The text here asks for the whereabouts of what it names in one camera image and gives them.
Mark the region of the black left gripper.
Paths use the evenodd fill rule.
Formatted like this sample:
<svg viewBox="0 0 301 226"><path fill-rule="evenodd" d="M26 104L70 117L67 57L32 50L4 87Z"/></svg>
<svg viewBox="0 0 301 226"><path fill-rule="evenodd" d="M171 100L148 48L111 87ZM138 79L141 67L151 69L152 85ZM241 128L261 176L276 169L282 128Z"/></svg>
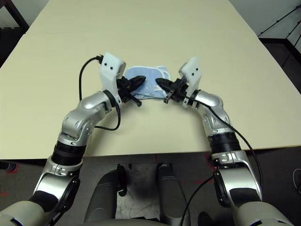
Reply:
<svg viewBox="0 0 301 226"><path fill-rule="evenodd" d="M134 102L138 107L142 105L141 101L132 95L132 92L137 90L145 82L145 76L135 76L131 79L121 78L117 79L118 94L122 103L128 101Z"/></svg>

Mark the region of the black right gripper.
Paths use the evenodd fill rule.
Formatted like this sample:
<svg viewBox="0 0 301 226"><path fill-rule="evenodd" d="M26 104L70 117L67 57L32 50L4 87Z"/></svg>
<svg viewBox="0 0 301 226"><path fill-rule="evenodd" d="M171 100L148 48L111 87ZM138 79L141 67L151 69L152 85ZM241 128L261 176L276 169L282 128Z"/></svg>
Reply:
<svg viewBox="0 0 301 226"><path fill-rule="evenodd" d="M184 100L186 95L185 90L188 87L185 78L176 79L174 82L164 78L157 78L155 81L167 93L167 96L164 98L164 103L168 104L170 99L176 102Z"/></svg>

